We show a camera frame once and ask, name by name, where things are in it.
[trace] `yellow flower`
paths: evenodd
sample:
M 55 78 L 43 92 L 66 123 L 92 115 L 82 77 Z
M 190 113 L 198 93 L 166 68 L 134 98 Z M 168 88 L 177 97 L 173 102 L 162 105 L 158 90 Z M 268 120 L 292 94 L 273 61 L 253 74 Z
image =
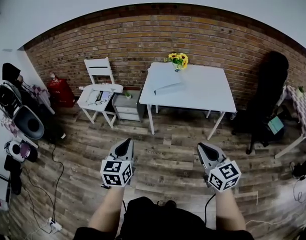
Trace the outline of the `yellow flower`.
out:
M 184 53 L 181 53 L 181 54 L 179 54 L 179 57 L 178 57 L 179 59 L 181 58 L 182 60 L 184 60 L 184 61 L 188 61 L 188 56 L 186 55 L 186 54 L 184 54 Z
M 183 63 L 182 63 L 183 69 L 185 69 L 187 67 L 187 64 L 188 64 L 188 61 L 187 60 L 183 60 Z
M 174 59 L 174 58 L 177 57 L 177 53 L 175 53 L 175 54 L 171 53 L 171 54 L 168 55 L 168 57 L 171 58 L 171 59 Z

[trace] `table leg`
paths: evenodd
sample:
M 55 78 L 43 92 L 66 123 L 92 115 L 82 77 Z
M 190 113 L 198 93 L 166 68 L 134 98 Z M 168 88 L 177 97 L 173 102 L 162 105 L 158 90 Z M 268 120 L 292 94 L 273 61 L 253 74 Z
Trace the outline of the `table leg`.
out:
M 113 126 L 112 122 L 109 120 L 108 115 L 106 114 L 106 112 L 103 111 L 102 113 L 103 113 L 103 116 L 106 119 L 107 123 L 109 124 L 109 126 L 111 128 L 114 128 L 114 126 Z
M 88 119 L 92 122 L 92 124 L 94 124 L 94 120 L 92 119 L 92 117 L 88 114 L 87 110 L 82 108 L 82 110 L 84 111 L 85 115 L 88 117 Z
M 211 114 L 211 110 L 209 110 L 209 111 L 207 112 L 207 115 L 206 115 L 205 118 L 208 118 L 208 117 L 209 117 L 209 114 Z
M 296 139 L 293 143 L 288 145 L 286 148 L 284 148 L 280 153 L 276 154 L 274 156 L 275 159 L 280 158 L 282 155 L 286 154 L 289 152 L 292 148 L 296 147 L 298 144 L 302 142 L 302 140 L 305 139 L 303 135 L 301 135 L 298 139 Z
M 155 130 L 154 130 L 154 124 L 153 124 L 153 117 L 152 117 L 152 106 L 147 104 L 147 112 L 148 112 L 148 118 L 149 118 L 149 125 L 151 127 L 151 132 L 152 135 L 155 135 Z
M 212 137 L 213 133 L 215 132 L 216 128 L 218 127 L 219 123 L 222 121 L 222 118 L 224 116 L 225 112 L 221 112 L 221 115 L 219 117 L 219 119 L 217 120 L 215 126 L 213 127 L 211 133 L 209 134 L 209 136 L 207 137 L 207 140 L 209 141 L 209 139 Z

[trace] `black office chair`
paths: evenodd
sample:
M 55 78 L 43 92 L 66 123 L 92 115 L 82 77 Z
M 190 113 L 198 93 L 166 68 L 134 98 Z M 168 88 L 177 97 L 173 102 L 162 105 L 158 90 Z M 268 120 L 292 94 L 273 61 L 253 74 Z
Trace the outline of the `black office chair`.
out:
M 269 141 L 280 139 L 284 134 L 284 130 L 281 129 L 274 135 L 267 123 L 271 120 L 274 106 L 282 94 L 287 69 L 287 58 L 276 51 L 270 51 L 259 66 L 258 85 L 254 98 L 247 104 L 246 111 L 238 111 L 233 121 L 233 135 L 242 132 L 252 134 L 247 154 L 252 152 L 256 141 L 267 146 Z

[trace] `drawer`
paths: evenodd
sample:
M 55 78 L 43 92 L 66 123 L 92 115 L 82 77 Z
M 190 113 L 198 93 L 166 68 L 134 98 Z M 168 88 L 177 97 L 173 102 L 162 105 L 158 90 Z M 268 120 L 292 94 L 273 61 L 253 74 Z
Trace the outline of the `drawer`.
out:
M 136 114 L 119 113 L 120 119 L 139 121 L 139 116 Z
M 119 113 L 131 113 L 138 114 L 137 109 L 135 107 L 127 107 L 127 106 L 116 106 L 116 109 Z

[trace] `electrical cord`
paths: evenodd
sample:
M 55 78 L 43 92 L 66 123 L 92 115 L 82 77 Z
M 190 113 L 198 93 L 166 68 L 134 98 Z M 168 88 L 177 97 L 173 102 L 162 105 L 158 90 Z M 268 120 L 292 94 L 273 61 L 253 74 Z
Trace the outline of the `electrical cord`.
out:
M 205 226 L 206 226 L 206 223 L 207 223 L 207 219 L 206 219 L 206 208 L 207 208 L 207 205 L 208 203 L 213 199 L 213 197 L 215 196 L 216 194 L 212 195 L 212 197 L 207 201 L 206 205 L 205 205 L 205 209 L 204 209 L 204 214 L 205 214 Z
M 53 152 L 52 152 L 52 160 L 53 160 L 54 162 L 56 162 L 56 163 L 61 164 L 62 167 L 63 167 L 63 170 L 62 170 L 62 173 L 61 173 L 61 175 L 59 176 L 59 178 L 58 178 L 58 180 L 57 180 L 56 187 L 55 187 L 55 194 L 54 194 L 54 210 L 53 210 L 53 220 L 54 220 L 54 221 L 56 221 L 55 210 L 56 210 L 57 186 L 58 186 L 58 182 L 59 182 L 59 180 L 61 179 L 61 177 L 62 177 L 62 175 L 63 175 L 63 173 L 64 173 L 64 170 L 65 170 L 65 167 L 64 167 L 64 165 L 63 165 L 62 162 L 60 162 L 60 161 L 55 161 L 55 160 L 54 160 L 54 151 L 55 151 L 55 149 L 56 149 L 56 145 L 55 145 L 55 147 L 54 147 L 54 149 L 53 149 Z
M 33 202 L 33 200 L 32 200 L 31 194 L 29 193 L 29 191 L 28 191 L 24 186 L 23 186 L 23 189 L 28 193 L 29 199 L 31 200 L 31 203 L 32 203 L 32 206 L 33 206 L 33 216 L 34 216 L 35 221 L 36 221 L 36 223 L 37 223 L 37 225 L 38 225 L 38 228 L 41 229 L 42 231 L 44 231 L 45 233 L 50 234 L 52 231 L 47 232 L 46 230 L 43 229 L 43 228 L 44 228 L 43 226 L 40 226 L 40 225 L 39 225 L 38 220 L 37 220 L 36 215 L 35 215 L 35 206 L 34 206 L 34 202 Z
M 6 179 L 6 177 L 5 177 L 4 175 L 2 175 L 1 173 L 0 173 L 0 178 L 2 178 L 3 180 L 5 180 L 6 182 L 9 182 L 9 181 L 10 181 L 9 179 Z
M 302 191 L 298 192 L 298 193 L 297 193 L 297 197 L 296 197 L 296 196 L 295 196 L 295 187 L 296 187 L 296 184 L 297 184 L 299 181 L 302 181 L 302 180 L 304 180 L 304 179 L 306 179 L 305 175 L 302 176 L 302 177 L 300 177 L 300 178 L 295 182 L 294 187 L 293 187 L 293 197 L 294 197 L 294 200 L 297 201 L 297 202 L 299 202 L 299 203 L 304 203 L 304 202 L 306 202 L 306 198 L 305 198 L 303 201 L 301 201 L 301 198 L 302 198 L 302 196 L 303 196 Z
M 29 171 L 28 171 L 25 167 L 23 168 L 23 170 L 26 170 L 27 177 L 28 177 L 28 180 L 30 181 L 31 185 L 32 185 L 33 187 L 35 187 L 35 188 L 39 188 L 40 190 L 44 191 L 45 194 L 49 197 L 49 200 L 50 200 L 51 203 L 52 203 L 53 213 L 54 213 L 54 203 L 53 203 L 52 198 L 50 197 L 50 195 L 49 195 L 43 188 L 41 188 L 40 186 L 36 186 L 36 185 L 34 185 L 34 184 L 32 183 L 32 180 L 31 180 L 31 178 L 30 178 L 30 176 L 29 176 Z
M 266 224 L 269 224 L 269 225 L 276 225 L 276 224 L 280 224 L 280 223 L 282 223 L 282 222 L 284 222 L 284 221 L 286 221 L 289 217 L 292 217 L 294 214 L 291 214 L 291 215 L 289 215 L 289 216 L 287 216 L 285 219 L 282 219 L 281 221 L 279 221 L 279 222 L 267 222 L 267 221 L 261 221 L 261 220 L 250 220 L 250 221 L 248 221 L 245 225 L 247 225 L 247 224 L 249 224 L 250 222 L 259 222 L 259 223 L 266 223 Z
M 125 212 L 127 212 L 127 209 L 126 209 L 126 205 L 125 205 L 124 200 L 123 200 L 123 205 L 124 205 Z
M 64 165 L 63 165 L 63 163 L 54 160 L 54 151 L 55 151 L 55 149 L 56 149 L 56 146 L 54 147 L 54 149 L 53 149 L 53 151 L 52 151 L 52 160 L 53 160 L 54 162 L 56 162 L 56 163 L 60 163 L 60 164 L 62 165 L 62 167 L 63 167 L 63 170 L 62 170 L 61 175 L 59 176 L 59 178 L 58 178 L 58 180 L 57 180 L 57 183 L 56 183 L 55 194 L 54 194 L 54 202 L 52 201 L 52 198 L 50 197 L 50 195 L 49 195 L 43 188 L 41 188 L 41 187 L 39 187 L 39 186 L 36 186 L 36 185 L 34 185 L 34 184 L 32 183 L 31 178 L 30 178 L 30 176 L 29 176 L 29 171 L 28 171 L 26 168 L 23 168 L 24 170 L 26 170 L 28 180 L 30 181 L 30 183 L 32 184 L 32 186 L 34 186 L 34 187 L 36 187 L 36 188 L 39 188 L 40 190 L 44 191 L 44 193 L 49 197 L 49 200 L 51 201 L 51 204 L 52 204 L 52 207 L 53 207 L 52 219 L 53 219 L 54 221 L 56 221 L 56 214 L 55 214 L 55 211 L 56 211 L 56 194 L 57 194 L 58 182 L 59 182 L 59 180 L 61 179 L 61 177 L 62 177 L 62 175 L 63 175 L 63 173 L 64 173 Z M 32 201 L 31 198 L 30 198 L 30 200 L 31 200 L 32 205 L 33 205 L 33 213 L 35 214 L 34 203 L 33 203 L 33 201 Z
M 29 234 L 25 237 L 24 240 L 26 240 L 27 237 L 28 237 L 29 235 L 31 235 L 31 239 L 32 239 L 33 234 L 37 233 L 39 230 L 42 230 L 44 227 L 47 226 L 47 224 L 48 224 L 48 221 L 46 222 L 46 224 L 45 224 L 44 226 L 39 227 L 35 232 L 29 233 Z

